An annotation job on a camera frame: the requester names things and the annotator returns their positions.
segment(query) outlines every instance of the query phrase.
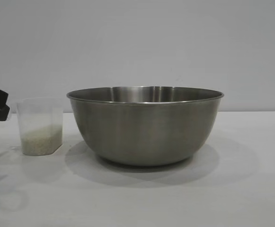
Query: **white wall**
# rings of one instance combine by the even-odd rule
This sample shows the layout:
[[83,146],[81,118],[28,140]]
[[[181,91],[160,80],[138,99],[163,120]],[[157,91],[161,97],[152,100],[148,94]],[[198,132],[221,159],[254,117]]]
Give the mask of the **white wall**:
[[275,0],[0,0],[10,100],[124,85],[223,91],[275,110]]

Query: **mixing bowl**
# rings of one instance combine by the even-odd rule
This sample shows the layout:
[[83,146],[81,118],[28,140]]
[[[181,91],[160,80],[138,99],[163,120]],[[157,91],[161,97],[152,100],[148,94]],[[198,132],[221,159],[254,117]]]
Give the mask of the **mixing bowl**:
[[75,120],[99,156],[134,166],[191,157],[213,127],[223,93],[188,87],[101,87],[72,91]]

